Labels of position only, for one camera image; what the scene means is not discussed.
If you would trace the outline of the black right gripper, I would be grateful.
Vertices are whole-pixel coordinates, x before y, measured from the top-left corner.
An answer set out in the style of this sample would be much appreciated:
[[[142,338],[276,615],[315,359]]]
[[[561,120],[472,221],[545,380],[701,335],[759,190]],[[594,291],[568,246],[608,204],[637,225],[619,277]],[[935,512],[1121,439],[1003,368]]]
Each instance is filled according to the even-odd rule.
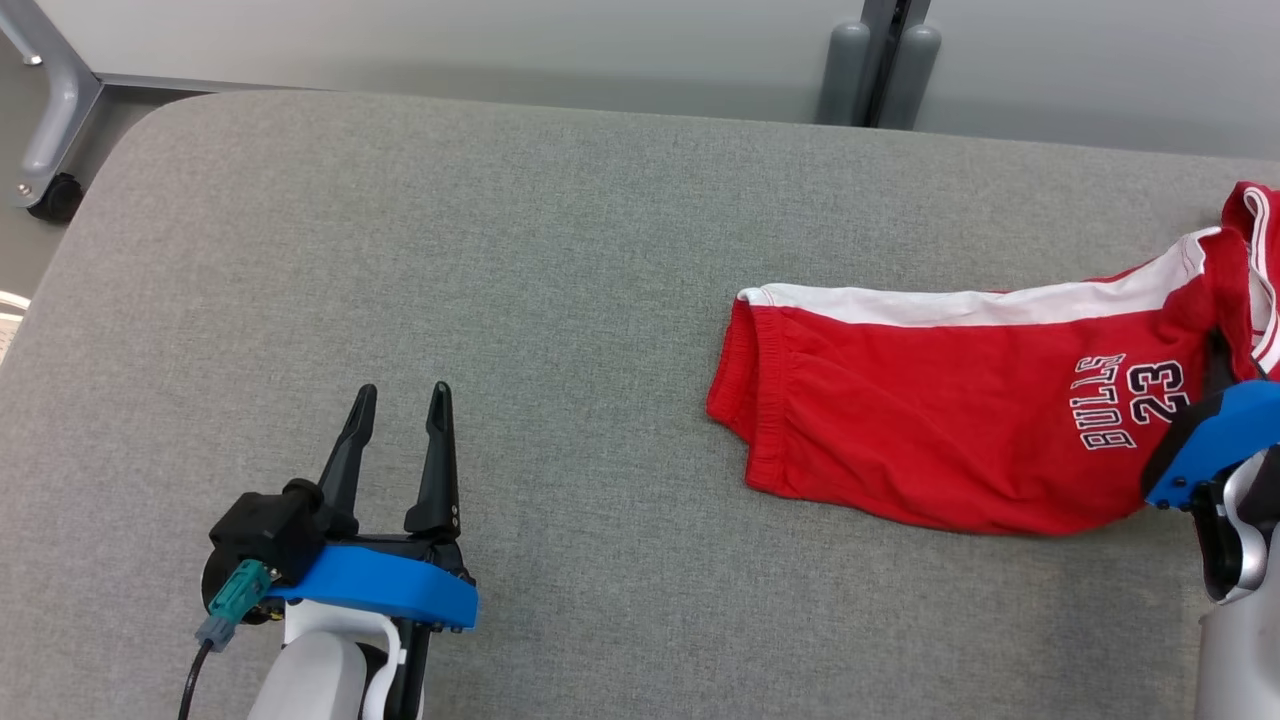
[[[1221,332],[1210,332],[1206,343],[1204,400],[1178,410],[1140,475],[1146,502],[1190,502],[1194,488],[1213,479],[1207,434],[1199,428],[1222,409],[1224,392],[1239,382],[1233,351]]]

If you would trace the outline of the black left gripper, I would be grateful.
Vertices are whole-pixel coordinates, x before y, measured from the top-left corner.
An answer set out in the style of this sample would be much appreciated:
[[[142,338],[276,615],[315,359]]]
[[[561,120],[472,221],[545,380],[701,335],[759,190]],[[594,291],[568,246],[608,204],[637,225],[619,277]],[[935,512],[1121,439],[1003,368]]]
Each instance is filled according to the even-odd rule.
[[[355,497],[364,450],[372,437],[376,404],[376,386],[362,386],[320,475],[317,486],[323,506],[317,512],[317,523],[325,537],[346,537],[328,539],[326,544],[365,548],[428,562],[453,577],[471,577],[456,539],[428,538],[460,536],[454,413],[452,391],[444,380],[435,383],[428,410],[428,454],[419,495],[404,515],[404,532],[410,536],[357,536]]]

